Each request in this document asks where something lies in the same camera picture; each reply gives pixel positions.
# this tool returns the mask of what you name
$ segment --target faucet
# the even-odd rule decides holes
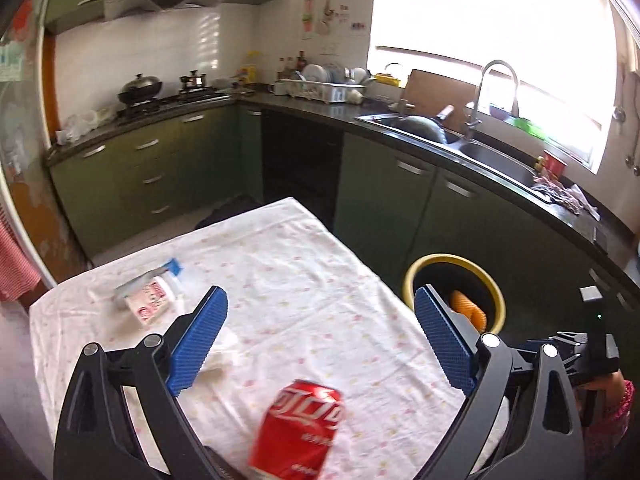
[[[513,69],[513,66],[511,66],[506,61],[503,61],[501,59],[494,59],[493,61],[490,61],[489,63],[487,63],[485,66],[482,67],[482,75],[480,76],[480,84],[476,87],[476,95],[474,96],[474,108],[471,111],[471,117],[469,117],[469,122],[465,123],[465,126],[466,126],[465,137],[467,139],[471,139],[474,136],[474,132],[476,130],[476,126],[478,126],[478,124],[482,124],[482,121],[480,119],[478,119],[478,105],[479,105],[479,102],[480,102],[480,92],[482,91],[482,83],[484,82],[484,75],[489,71],[489,69],[493,65],[503,65],[503,66],[507,67],[510,70],[511,76],[513,77],[513,84],[514,84],[513,106],[511,107],[511,115],[513,117],[519,117],[520,116],[520,109],[518,108],[518,87],[520,86],[520,80],[518,79],[518,76],[516,75],[516,71]]]
[[[389,110],[396,112],[402,117],[406,117],[407,110],[414,110],[415,105],[412,105],[406,99],[400,99],[397,103],[393,103],[389,106]]]

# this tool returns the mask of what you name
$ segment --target floral tablecloth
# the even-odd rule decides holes
[[[185,301],[143,330],[113,303],[113,289],[173,257],[184,267]],[[90,270],[36,302],[31,338],[52,436],[86,343],[130,348],[193,310],[210,285],[228,294],[226,337],[214,348],[229,358],[201,371],[178,398],[203,444],[248,473],[265,410],[281,388],[304,378],[341,390],[347,412],[321,479],[413,478],[463,394],[449,386],[411,311],[293,199]],[[135,391],[126,394],[149,463],[166,471]],[[503,405],[485,457],[506,420]]]

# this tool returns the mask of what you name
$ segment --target dish rack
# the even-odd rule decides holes
[[[343,103],[347,100],[349,90],[357,90],[364,94],[362,85],[340,85],[336,83],[320,83],[317,81],[300,81],[299,79],[282,79],[287,84],[287,93],[292,97],[304,97],[327,104]]]

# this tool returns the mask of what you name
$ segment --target coca-cola can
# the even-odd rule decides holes
[[[264,415],[249,466],[259,478],[313,480],[342,420],[342,394],[296,379]]]

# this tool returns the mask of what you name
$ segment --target bright window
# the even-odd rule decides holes
[[[524,83],[520,115],[597,166],[617,73],[607,0],[374,0],[372,72],[399,61],[475,84],[492,59],[510,63]],[[510,80],[489,77],[481,109],[491,101],[510,110],[512,92]]]

